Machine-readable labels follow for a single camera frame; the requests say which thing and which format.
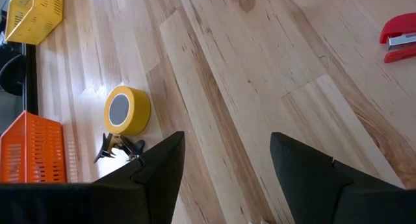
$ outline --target tape roll core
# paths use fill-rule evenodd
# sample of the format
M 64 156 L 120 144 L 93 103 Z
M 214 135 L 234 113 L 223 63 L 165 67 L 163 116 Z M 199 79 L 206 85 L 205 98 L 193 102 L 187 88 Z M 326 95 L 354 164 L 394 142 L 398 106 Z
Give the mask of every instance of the tape roll core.
M 150 100 L 142 90 L 119 86 L 107 98 L 104 122 L 113 134 L 138 134 L 146 128 L 149 118 Z

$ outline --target wood grain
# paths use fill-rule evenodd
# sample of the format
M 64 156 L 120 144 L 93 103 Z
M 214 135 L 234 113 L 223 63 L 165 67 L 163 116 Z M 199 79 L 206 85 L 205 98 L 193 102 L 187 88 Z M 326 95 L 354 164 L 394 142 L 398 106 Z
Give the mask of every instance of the wood grain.
M 180 194 L 191 223 L 225 223 L 169 58 L 153 68 L 147 78 L 163 135 L 185 131 L 185 168 Z
M 104 103 L 151 99 L 146 149 L 185 131 L 174 223 L 294 223 L 269 152 L 283 132 L 399 187 L 416 188 L 414 58 L 382 63 L 384 23 L 415 0 L 65 0 L 37 48 L 40 114 L 64 129 L 70 182 L 92 161 Z
M 285 96 L 306 142 L 349 166 L 404 187 L 331 80 L 323 75 Z

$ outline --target plastic basket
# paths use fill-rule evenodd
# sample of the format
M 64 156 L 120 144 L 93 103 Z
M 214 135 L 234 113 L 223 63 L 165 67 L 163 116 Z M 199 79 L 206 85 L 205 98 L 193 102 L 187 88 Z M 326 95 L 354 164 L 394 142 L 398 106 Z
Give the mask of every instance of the plastic basket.
M 38 45 L 62 21 L 63 0 L 10 0 L 6 41 Z
M 61 124 L 21 113 L 1 136 L 0 182 L 66 182 Z

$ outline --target black object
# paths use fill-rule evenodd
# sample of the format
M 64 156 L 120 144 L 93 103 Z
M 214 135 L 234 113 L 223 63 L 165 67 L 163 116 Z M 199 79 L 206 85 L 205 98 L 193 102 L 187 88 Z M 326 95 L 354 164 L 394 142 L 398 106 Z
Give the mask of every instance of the black object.
M 416 223 L 416 190 L 388 184 L 282 133 L 272 133 L 270 152 L 297 224 Z
M 16 55 L 0 69 L 0 88 L 17 96 L 23 95 L 25 57 Z
M 176 132 L 92 184 L 0 184 L 0 223 L 170 223 L 184 156 Z
M 0 31 L 6 28 L 7 13 L 1 11 Z M 23 109 L 32 114 L 38 114 L 38 84 L 36 74 L 36 46 L 20 44 L 15 42 L 0 41 L 0 70 L 17 55 L 23 55 L 24 58 L 18 58 L 10 70 L 5 71 L 8 75 L 0 78 L 0 86 L 6 86 L 7 92 L 13 95 L 22 96 Z
M 23 109 L 38 115 L 38 78 L 36 73 L 36 46 L 21 45 L 25 56 L 25 80 L 23 82 Z

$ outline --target wood knot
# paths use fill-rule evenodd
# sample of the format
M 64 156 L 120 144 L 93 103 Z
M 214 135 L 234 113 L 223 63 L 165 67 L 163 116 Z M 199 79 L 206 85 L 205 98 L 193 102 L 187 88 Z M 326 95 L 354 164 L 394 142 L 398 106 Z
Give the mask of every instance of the wood knot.
M 239 0 L 242 11 L 248 13 L 254 8 L 255 0 Z

